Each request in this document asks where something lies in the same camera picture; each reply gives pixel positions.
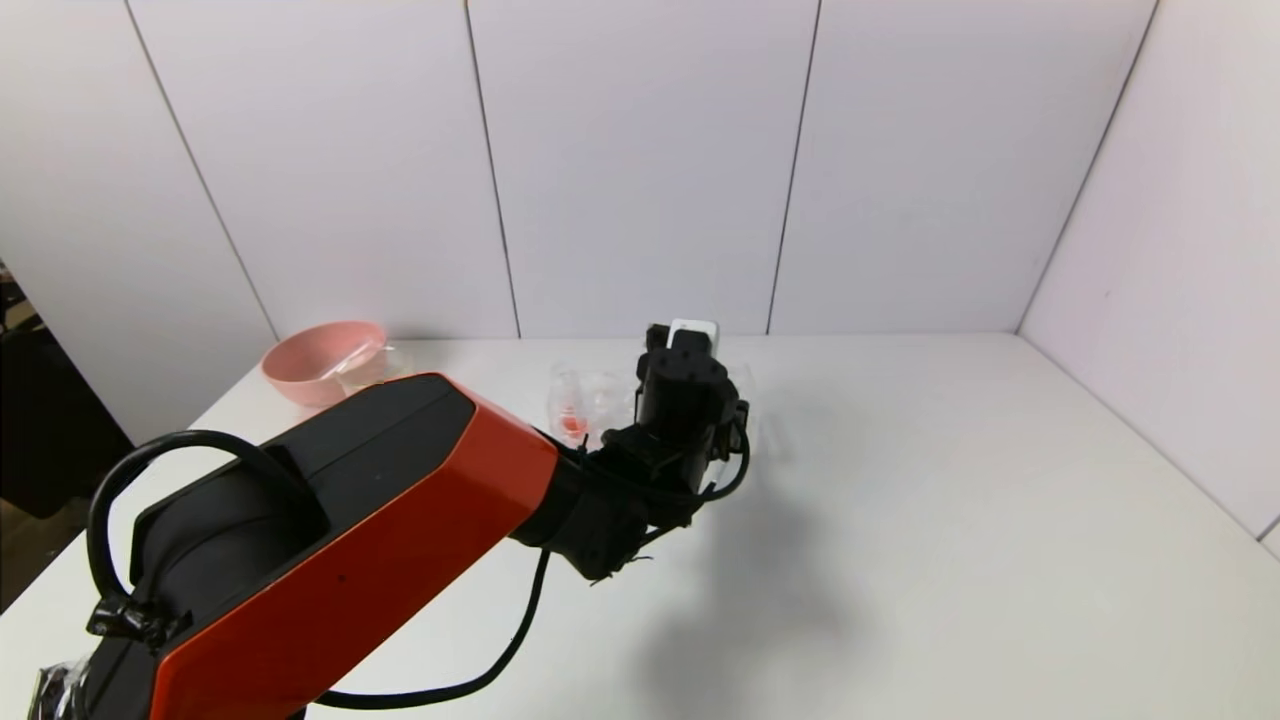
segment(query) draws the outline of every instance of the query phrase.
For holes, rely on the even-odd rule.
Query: white table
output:
[[[637,341],[406,343],[535,424],[550,366]],[[741,338],[762,441],[744,488],[591,588],[562,560],[489,689],[389,717],[1280,719],[1280,562],[1023,341]],[[196,427],[301,418],[255,369]],[[165,457],[132,515],[224,460]],[[356,667],[353,692],[467,679],[520,620],[536,552],[500,543]],[[0,618],[0,708],[88,652],[83,539]],[[356,717],[314,707],[308,717]]]

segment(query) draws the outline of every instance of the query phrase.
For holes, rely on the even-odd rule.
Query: white wall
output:
[[[471,4],[526,337],[765,331],[815,10]]]
[[[1014,331],[1152,0],[824,0],[771,332]]]
[[[1277,38],[1275,0],[1160,5],[1021,331],[1254,536],[1280,515]]]
[[[122,1],[0,3],[0,256],[134,442],[274,342]]]
[[[282,336],[516,336],[462,3],[133,10]]]

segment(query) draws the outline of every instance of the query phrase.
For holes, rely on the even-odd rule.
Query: plastic bowl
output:
[[[374,323],[326,323],[269,350],[262,357],[262,374],[293,402],[328,407],[347,397],[337,370],[346,374],[360,368],[361,373],[376,373],[372,365],[385,363],[385,346],[387,332]]]

